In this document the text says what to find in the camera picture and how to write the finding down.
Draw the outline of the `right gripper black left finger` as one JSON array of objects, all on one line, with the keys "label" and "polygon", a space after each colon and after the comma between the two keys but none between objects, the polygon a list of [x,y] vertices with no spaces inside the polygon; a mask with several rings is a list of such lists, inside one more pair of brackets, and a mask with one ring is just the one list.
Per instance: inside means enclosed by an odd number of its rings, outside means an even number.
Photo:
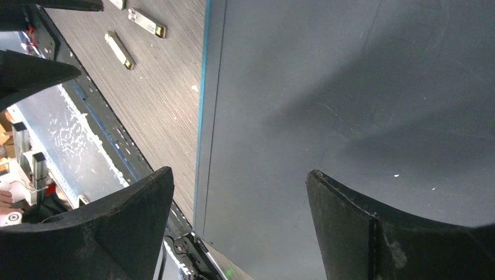
[{"label": "right gripper black left finger", "polygon": [[1,228],[2,279],[152,279],[173,201],[170,167],[40,223]]}]

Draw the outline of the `silver transceiver module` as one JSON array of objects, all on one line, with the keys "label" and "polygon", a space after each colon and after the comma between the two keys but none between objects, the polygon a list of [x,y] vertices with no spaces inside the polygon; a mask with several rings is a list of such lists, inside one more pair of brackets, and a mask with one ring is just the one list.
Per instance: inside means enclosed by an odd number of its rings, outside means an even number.
[{"label": "silver transceiver module", "polygon": [[154,18],[151,18],[147,14],[143,13],[139,9],[128,8],[128,19],[146,30],[148,33],[153,34],[159,38],[166,38],[167,28],[164,24],[159,23]]},{"label": "silver transceiver module", "polygon": [[108,31],[104,35],[104,39],[114,52],[119,62],[123,64],[127,70],[132,70],[135,66],[135,62],[118,37],[117,33],[114,31]]}]

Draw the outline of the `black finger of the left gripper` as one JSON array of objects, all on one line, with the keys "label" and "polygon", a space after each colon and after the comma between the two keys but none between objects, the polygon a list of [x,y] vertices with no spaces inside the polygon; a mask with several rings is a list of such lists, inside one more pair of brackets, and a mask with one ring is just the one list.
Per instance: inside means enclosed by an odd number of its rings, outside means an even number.
[{"label": "black finger of the left gripper", "polygon": [[37,5],[44,8],[85,12],[104,11],[104,4],[101,0],[1,0],[1,7],[19,5]]},{"label": "black finger of the left gripper", "polygon": [[75,66],[11,50],[1,51],[1,110],[81,75]]}]

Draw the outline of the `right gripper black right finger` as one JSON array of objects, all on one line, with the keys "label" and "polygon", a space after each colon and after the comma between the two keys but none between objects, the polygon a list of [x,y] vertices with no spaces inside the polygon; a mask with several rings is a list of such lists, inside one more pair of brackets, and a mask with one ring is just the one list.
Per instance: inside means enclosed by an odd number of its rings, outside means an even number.
[{"label": "right gripper black right finger", "polygon": [[328,279],[493,279],[494,225],[422,218],[309,172],[306,190]]}]

